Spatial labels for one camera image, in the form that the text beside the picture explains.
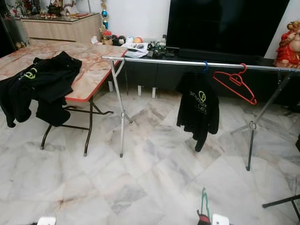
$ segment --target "red hanger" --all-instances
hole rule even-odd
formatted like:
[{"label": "red hanger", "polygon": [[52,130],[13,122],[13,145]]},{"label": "red hanger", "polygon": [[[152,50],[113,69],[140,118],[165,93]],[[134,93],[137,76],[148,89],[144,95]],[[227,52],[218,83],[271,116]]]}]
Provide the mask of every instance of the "red hanger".
[{"label": "red hanger", "polygon": [[[225,72],[219,72],[219,71],[215,71],[213,73],[213,78],[215,80],[217,80],[219,83],[221,83],[223,86],[225,86],[226,88],[228,88],[229,90],[231,90],[233,93],[237,94],[238,96],[240,96],[241,98],[243,98],[244,100],[246,100],[247,102],[249,102],[250,104],[256,105],[257,100],[255,99],[255,96],[252,92],[252,90],[243,82],[242,77],[240,76],[241,74],[245,73],[247,71],[247,65],[245,63],[241,63],[241,65],[244,66],[244,70],[239,72],[238,74],[229,74],[229,73],[225,73]],[[237,91],[233,90],[231,87],[229,87],[227,84],[223,83],[222,81],[220,81],[218,78],[216,78],[217,74],[223,74],[223,75],[227,75],[229,76],[229,80],[231,82],[233,82],[234,84],[236,84],[237,86],[241,87],[244,86],[245,88],[248,89],[249,93],[251,94],[252,98],[248,99],[245,96],[243,96],[242,94],[238,93]]]}]

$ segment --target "clothing rack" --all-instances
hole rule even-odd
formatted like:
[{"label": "clothing rack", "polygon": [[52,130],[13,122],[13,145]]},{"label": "clothing rack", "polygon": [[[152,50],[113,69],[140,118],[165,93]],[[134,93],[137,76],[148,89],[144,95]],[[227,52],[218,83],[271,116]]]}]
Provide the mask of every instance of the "clothing rack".
[{"label": "clothing rack", "polygon": [[[123,107],[122,98],[120,95],[120,90],[117,82],[117,77],[122,70],[125,61],[128,62],[144,62],[144,63],[158,63],[158,64],[171,64],[171,65],[186,65],[186,66],[209,66],[209,67],[219,67],[219,68],[238,68],[238,69],[244,69],[243,65],[240,64],[227,64],[227,63],[207,63],[207,62],[189,62],[189,61],[174,61],[174,60],[149,60],[149,59],[133,59],[133,58],[123,58],[123,57],[110,57],[110,56],[103,56],[102,57],[105,60],[109,60],[111,70],[112,70],[112,77],[115,84],[120,109],[122,111],[121,113],[121,151],[120,151],[120,157],[123,157],[123,143],[124,143],[124,123],[125,118],[132,123],[133,120],[126,114],[126,111]],[[121,61],[120,67],[117,71],[115,71],[114,68],[114,61]],[[246,166],[246,170],[250,171],[250,164],[251,164],[251,157],[252,157],[252,149],[253,149],[253,141],[254,141],[254,134],[256,130],[256,124],[258,121],[262,118],[264,113],[267,111],[270,104],[273,103],[273,101],[276,99],[276,97],[280,94],[282,89],[287,85],[289,80],[294,75],[300,74],[300,69],[294,69],[294,68],[279,68],[279,67],[266,67],[266,66],[252,66],[247,65],[247,69],[254,69],[254,70],[268,70],[268,71],[278,71],[278,87],[273,93],[273,95],[270,97],[270,99],[267,101],[267,103],[264,105],[263,109],[259,112],[259,114],[256,116],[254,120],[251,120],[248,125],[244,125],[234,131],[231,131],[231,134],[234,134],[236,132],[242,131],[246,128],[250,129],[250,144],[249,144],[249,152],[248,152],[248,164]],[[284,78],[284,80],[281,80],[281,73],[282,72],[289,72],[288,75]]]}]

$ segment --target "paper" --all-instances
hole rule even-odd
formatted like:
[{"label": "paper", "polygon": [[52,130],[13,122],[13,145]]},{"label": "paper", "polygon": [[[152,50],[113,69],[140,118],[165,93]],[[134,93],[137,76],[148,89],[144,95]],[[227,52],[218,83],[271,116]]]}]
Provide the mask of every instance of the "paper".
[{"label": "paper", "polygon": [[147,52],[148,53],[148,43],[128,43],[126,42],[125,44],[122,45],[122,47],[126,47],[126,48],[129,48],[129,49],[135,49],[135,50],[138,50],[139,52],[142,52],[142,53],[145,53]]},{"label": "paper", "polygon": [[125,56],[131,57],[131,58],[141,58],[144,55],[148,54],[148,43],[128,43],[122,45],[122,47],[126,47],[128,49],[134,49],[136,52],[127,51]]},{"label": "paper", "polygon": [[141,58],[144,55],[147,55],[147,52],[131,52],[131,51],[127,51],[125,53],[125,56],[130,57],[130,58]]}]

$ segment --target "blue ornament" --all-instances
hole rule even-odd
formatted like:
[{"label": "blue ornament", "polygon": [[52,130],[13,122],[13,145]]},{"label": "blue ornament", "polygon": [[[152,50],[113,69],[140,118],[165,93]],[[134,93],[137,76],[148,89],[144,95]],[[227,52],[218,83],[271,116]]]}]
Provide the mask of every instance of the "blue ornament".
[{"label": "blue ornament", "polygon": [[105,9],[103,9],[103,11],[102,11],[102,13],[101,13],[101,14],[102,14],[102,16],[103,16],[103,17],[107,17],[107,15],[108,15],[108,13],[106,12],[106,10],[105,10]]},{"label": "blue ornament", "polygon": [[103,24],[105,28],[108,30],[108,21],[106,19],[103,20]]}]

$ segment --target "red figurine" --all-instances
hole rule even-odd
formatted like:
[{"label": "red figurine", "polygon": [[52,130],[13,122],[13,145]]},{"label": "red figurine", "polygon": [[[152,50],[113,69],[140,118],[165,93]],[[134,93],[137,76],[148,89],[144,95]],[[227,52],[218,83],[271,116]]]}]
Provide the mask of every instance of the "red figurine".
[{"label": "red figurine", "polygon": [[287,25],[289,32],[281,37],[277,59],[277,67],[300,68],[300,21],[290,22]]}]

